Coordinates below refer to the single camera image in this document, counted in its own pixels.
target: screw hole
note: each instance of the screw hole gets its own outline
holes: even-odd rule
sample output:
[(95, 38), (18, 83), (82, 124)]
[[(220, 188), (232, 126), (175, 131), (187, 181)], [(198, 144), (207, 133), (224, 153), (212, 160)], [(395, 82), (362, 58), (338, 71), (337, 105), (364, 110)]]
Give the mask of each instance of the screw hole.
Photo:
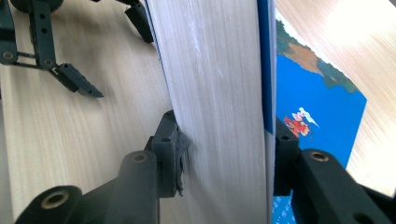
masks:
[(138, 154), (132, 157), (132, 161), (135, 163), (140, 163), (143, 161), (146, 161), (148, 159), (148, 156), (145, 154)]
[(69, 193), (66, 190), (55, 191), (43, 200), (41, 207), (44, 209), (56, 208), (64, 204), (68, 199)]
[(320, 152), (312, 152), (311, 157), (312, 157), (312, 159), (314, 159), (316, 161), (328, 161), (329, 160), (328, 156), (326, 156), (325, 154), (320, 153)]
[(374, 224), (373, 220), (362, 213), (353, 214), (353, 218), (360, 224)]
[(44, 61), (44, 64), (45, 64), (46, 66), (51, 66), (51, 65), (52, 65), (52, 61), (49, 60), (49, 59), (47, 59), (46, 61)]
[(11, 59), (14, 58), (14, 55), (11, 52), (6, 51), (6, 52), (3, 53), (3, 58), (5, 58), (7, 60), (11, 60)]

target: table surface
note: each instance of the table surface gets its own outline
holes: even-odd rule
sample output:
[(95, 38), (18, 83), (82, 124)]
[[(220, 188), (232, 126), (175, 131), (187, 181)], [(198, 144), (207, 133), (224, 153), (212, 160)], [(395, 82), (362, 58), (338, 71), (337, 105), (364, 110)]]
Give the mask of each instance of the table surface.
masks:
[[(361, 184), (396, 188), (396, 7), (387, 0), (278, 0), (277, 8), (320, 57), (349, 76), (367, 106), (347, 170)], [(72, 63), (105, 95), (72, 93), (50, 74), (0, 66), (14, 217), (40, 192), (84, 192), (117, 174), (171, 109), (154, 45), (125, 5), (68, 0), (52, 26), (58, 62)], [(30, 51), (28, 18), (13, 9), (19, 51)]]

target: book cover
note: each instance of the book cover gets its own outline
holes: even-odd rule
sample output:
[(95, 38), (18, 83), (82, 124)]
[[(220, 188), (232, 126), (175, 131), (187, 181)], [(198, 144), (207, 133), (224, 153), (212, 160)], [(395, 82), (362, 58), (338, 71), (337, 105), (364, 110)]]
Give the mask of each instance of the book cover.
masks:
[(262, 115), (265, 137), (265, 175), (267, 210), (271, 214), (274, 192), (275, 123), (276, 123), (276, 21), (275, 1), (259, 0), (260, 52), (262, 62)]
[[(302, 150), (332, 153), (347, 166), (366, 99), (345, 74), (324, 62), (276, 21), (276, 116)], [(273, 223), (295, 223), (290, 197), (274, 197)]]

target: black mechanical arm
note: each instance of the black mechanical arm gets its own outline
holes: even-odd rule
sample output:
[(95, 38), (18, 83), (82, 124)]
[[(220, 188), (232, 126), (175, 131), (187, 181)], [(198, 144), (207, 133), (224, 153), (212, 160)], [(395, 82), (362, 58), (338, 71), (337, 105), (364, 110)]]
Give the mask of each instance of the black mechanical arm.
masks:
[[(27, 0), (30, 35), (35, 53), (18, 52), (15, 27), (8, 1), (0, 1), (0, 63), (41, 69), (50, 72), (70, 91), (103, 97), (71, 63), (57, 64), (53, 45), (50, 13), (54, 9), (46, 0)], [(19, 58), (35, 59), (35, 64), (20, 63)]]
[(119, 176), (86, 194), (60, 186), (38, 195), (19, 216), (24, 224), (158, 224), (159, 198), (182, 193), (181, 157), (189, 140), (166, 112), (143, 151), (127, 155)]
[(146, 14), (145, 7), (139, 2), (139, 0), (116, 0), (125, 5), (130, 6), (126, 9), (125, 14), (128, 16), (131, 23), (136, 27), (137, 32), (147, 42), (153, 42), (151, 30), (149, 28), (149, 20)]
[[(169, 111), (145, 150), (124, 158), (115, 180), (84, 195), (73, 186), (49, 189), (16, 223), (158, 224), (159, 198), (181, 194), (181, 156), (188, 145)], [(298, 138), (280, 120), (274, 189), (275, 196), (292, 194), (298, 224), (396, 223), (396, 198), (358, 185), (331, 154), (300, 150)]]
[[(56, 62), (50, 13), (60, 7), (63, 0), (10, 1), (16, 9), (29, 14), (30, 35), (35, 53), (17, 50), (15, 27), (8, 0), (0, 0), (0, 63), (48, 71), (72, 92), (78, 91), (83, 95), (103, 97), (103, 94), (71, 63), (57, 64)], [(120, 0), (119, 2), (131, 6), (125, 14), (143, 39), (148, 43), (153, 42), (144, 6), (138, 0)], [(34, 59), (35, 64), (21, 63), (19, 58)]]

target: wood grain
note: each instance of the wood grain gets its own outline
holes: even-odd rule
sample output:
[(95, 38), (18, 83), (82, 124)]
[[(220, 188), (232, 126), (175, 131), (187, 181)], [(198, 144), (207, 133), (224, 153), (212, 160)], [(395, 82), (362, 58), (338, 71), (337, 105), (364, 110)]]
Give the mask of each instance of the wood grain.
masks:
[(347, 170), (359, 183), (393, 195), (396, 7), (388, 0), (278, 0), (276, 6), (304, 42), (366, 96)]
[[(40, 192), (84, 192), (117, 176), (171, 109), (156, 49), (116, 1), (68, 0), (52, 17), (57, 61), (72, 63), (105, 98), (68, 91), (50, 74), (0, 66), (14, 217)], [(33, 52), (27, 15), (12, 8), (19, 51)]]
[(258, 9), (254, 1), (150, 1), (180, 129), (192, 141), (185, 223), (265, 223)]
[[(250, 123), (259, 116), (255, 109), (260, 102), (255, 104), (251, 100), (243, 103), (245, 107), (238, 106), (257, 89), (257, 84), (248, 81), (250, 78), (257, 80), (258, 73), (258, 58), (255, 60), (248, 55), (259, 54), (258, 49), (252, 47), (258, 41), (254, 37), (257, 31), (252, 30), (251, 24), (247, 25), (257, 25), (257, 17), (250, 13), (254, 10), (252, 2), (180, 1), (179, 10), (186, 9), (185, 15), (196, 19), (190, 24), (186, 21), (191, 17), (166, 15), (166, 11), (175, 10), (171, 7), (173, 3), (178, 1), (156, 3), (163, 4), (155, 9), (162, 13), (163, 32), (177, 37), (161, 40), (161, 46), (171, 50), (162, 51), (162, 56), (169, 57), (165, 53), (176, 51), (180, 57), (176, 62), (200, 59), (201, 66), (165, 63), (162, 69), (155, 47), (145, 44), (123, 15), (124, 5), (115, 1), (95, 4), (78, 0), (65, 1), (53, 17), (58, 61), (72, 63), (105, 94), (104, 99), (71, 93), (43, 72), (0, 66), (14, 217), (45, 189), (71, 184), (86, 192), (114, 177), (123, 155), (142, 149), (148, 137), (154, 134), (162, 113), (171, 108), (163, 70), (175, 71), (166, 75), (169, 83), (180, 87), (172, 86), (169, 90), (175, 99), (180, 98), (174, 100), (174, 107), (179, 110), (177, 116), (183, 123), (182, 129), (190, 136), (200, 133), (199, 139), (203, 141), (195, 140), (195, 149), (189, 152), (196, 161), (190, 161), (185, 181), (188, 189), (193, 188), (189, 194), (194, 197), (188, 197), (186, 191), (184, 198), (162, 201), (162, 209), (169, 209), (162, 213), (163, 223), (211, 223), (212, 220), (232, 223), (228, 218), (242, 220), (246, 217), (240, 212), (227, 217), (229, 211), (242, 205), (265, 211), (264, 207), (258, 207), (264, 203), (255, 204), (258, 198), (263, 199), (261, 195), (255, 195), (257, 198), (246, 200), (242, 205), (234, 203), (239, 197), (237, 193), (255, 188), (260, 192), (261, 186), (251, 182), (220, 183), (236, 175), (240, 175), (239, 180), (262, 180), (262, 176), (247, 175), (262, 168), (257, 162), (264, 160), (263, 157), (245, 160), (253, 157), (249, 153), (256, 152), (257, 148), (247, 147), (244, 141), (230, 137), (247, 133), (261, 135), (257, 131), (262, 123)], [(233, 14), (236, 5), (243, 13)], [(396, 8), (387, 0), (278, 0), (277, 7), (305, 42), (320, 57), (347, 74), (367, 97), (363, 122), (347, 169), (360, 183), (393, 194), (396, 188), (396, 138), (393, 136), (396, 133), (396, 91), (393, 88), (396, 84)], [(14, 9), (12, 12), (18, 27), (20, 51), (32, 52), (27, 16)], [(208, 12), (222, 20), (205, 18)], [(199, 32), (203, 24), (209, 27), (206, 33)], [(186, 30), (177, 29), (186, 25)], [(236, 31), (251, 36), (242, 39)], [(197, 41), (197, 45), (192, 45), (192, 40)], [(242, 51), (236, 56), (234, 53), (238, 49)], [(244, 74), (235, 76), (237, 85), (227, 81), (234, 74)], [(186, 76), (191, 81), (177, 83), (176, 76)], [(195, 94), (198, 87), (207, 92)], [(224, 98), (222, 104), (215, 101), (219, 98)], [(181, 100), (190, 104), (188, 110), (180, 109)], [(185, 113), (195, 113), (197, 117), (183, 118)], [(232, 118), (240, 119), (231, 122)], [(237, 132), (235, 128), (241, 122), (250, 128)], [(198, 130), (193, 129), (196, 124), (200, 124)], [(203, 146), (204, 142), (215, 141), (218, 144), (213, 147), (233, 150), (225, 154)], [(238, 158), (240, 153), (247, 155)], [(223, 163), (204, 167), (213, 161)], [(235, 198), (228, 197), (230, 192), (234, 192)], [(193, 210), (203, 204), (213, 209), (209, 216), (203, 216), (201, 210)], [(254, 218), (264, 218), (265, 214), (259, 216)]]
[(11, 223), (12, 220), (3, 102), (0, 100), (0, 222)]

